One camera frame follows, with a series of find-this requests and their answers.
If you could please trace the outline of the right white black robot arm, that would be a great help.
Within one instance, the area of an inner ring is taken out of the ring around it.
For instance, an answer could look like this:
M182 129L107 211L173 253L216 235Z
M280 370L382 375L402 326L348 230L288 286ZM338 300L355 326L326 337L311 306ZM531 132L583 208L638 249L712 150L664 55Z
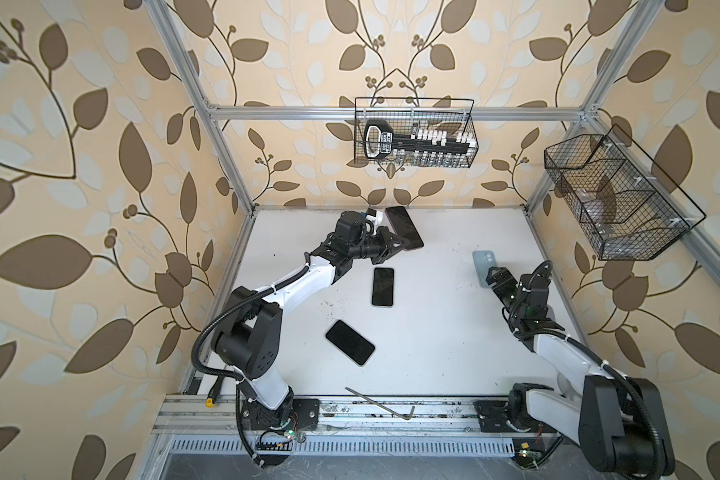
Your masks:
M579 446L590 466L625 479L661 479L676 460L658 387L629 377L597 355L549 314L552 264L514 277L488 268L485 282L502 304L512 336L551 364L570 389L530 382L513 385L505 421L517 432L546 425Z

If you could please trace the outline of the metal hex key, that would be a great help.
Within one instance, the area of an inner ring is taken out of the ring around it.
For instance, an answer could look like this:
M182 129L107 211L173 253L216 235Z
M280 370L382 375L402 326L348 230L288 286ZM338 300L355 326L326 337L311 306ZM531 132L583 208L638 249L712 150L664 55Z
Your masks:
M373 405L373 406L378 407L378 408L381 409L382 411L384 411L384 412L388 413L389 415L391 415L393 418L397 418L397 419L400 419L400 420L403 420L403 421L411 421L411 420L414 418L415 409L416 409L416 406L415 406L415 405L412 405L412 406L411 406L410 411L409 411L408 413L401 413L401 412L398 412L398 411L390 408L390 407L387 406L385 403L382 403L382 402L380 402L380 401L377 401L377 400L373 399L372 397L370 397L370 396L368 396L368 395L365 395L365 394L362 394L362 393L360 393L359 391L357 391L357 390L355 390L355 389L352 389L352 388L350 388L350 387L346 387L345 390L346 390L347 392L351 393L352 395L354 395L354 396L356 396L356 397L359 397L360 399L366 401L367 403L369 403L369 404L371 404L371 405Z

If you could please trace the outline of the black phone tilted front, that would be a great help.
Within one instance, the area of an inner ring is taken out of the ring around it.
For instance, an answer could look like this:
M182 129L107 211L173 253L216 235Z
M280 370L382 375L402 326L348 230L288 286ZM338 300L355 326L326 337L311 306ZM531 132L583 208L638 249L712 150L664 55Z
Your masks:
M364 366L375 352L375 345L343 320L337 320L325 338L358 366Z

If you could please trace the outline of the black socket holder tool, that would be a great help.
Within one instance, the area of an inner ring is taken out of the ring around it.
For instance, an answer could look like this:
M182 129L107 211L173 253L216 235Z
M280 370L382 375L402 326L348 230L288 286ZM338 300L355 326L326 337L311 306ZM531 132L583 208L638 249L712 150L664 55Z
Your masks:
M380 119L366 123L360 143L365 157L373 160L389 156L403 159L409 154L414 160L467 160L478 150L476 137L469 132L450 136L445 130L422 130L412 125L408 133L396 133L388 122Z

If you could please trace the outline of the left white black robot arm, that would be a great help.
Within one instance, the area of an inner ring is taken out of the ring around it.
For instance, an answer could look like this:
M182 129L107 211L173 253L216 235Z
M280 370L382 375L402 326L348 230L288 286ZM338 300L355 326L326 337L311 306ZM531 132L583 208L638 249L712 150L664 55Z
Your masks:
M258 406L260 425L279 429L294 416L293 389L274 367L284 316L313 294L335 284L356 260L380 265L407 241L382 224L384 215L344 211L335 228L301 268L258 290L238 287L223 311L201 331L191 350L194 369L216 379L211 391L232 379Z

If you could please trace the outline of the black phone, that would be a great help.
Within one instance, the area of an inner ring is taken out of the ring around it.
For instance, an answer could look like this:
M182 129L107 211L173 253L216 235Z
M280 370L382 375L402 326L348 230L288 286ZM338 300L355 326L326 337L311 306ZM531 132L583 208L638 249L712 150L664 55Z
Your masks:
M337 320L325 338L358 366L364 366L375 352L375 345L343 320Z
M394 304L395 272L392 268L374 269L371 304L377 307L392 307Z
M424 247L423 239L404 206L386 208L385 215L396 235L403 240L406 250Z

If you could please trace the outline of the pale blue phone case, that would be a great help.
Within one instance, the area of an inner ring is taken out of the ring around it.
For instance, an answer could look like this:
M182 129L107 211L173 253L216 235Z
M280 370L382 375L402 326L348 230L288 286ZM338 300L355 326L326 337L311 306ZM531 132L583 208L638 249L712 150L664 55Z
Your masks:
M472 259L479 285L484 289L490 289L487 278L490 270L496 266L494 253L490 250L475 250L472 252Z

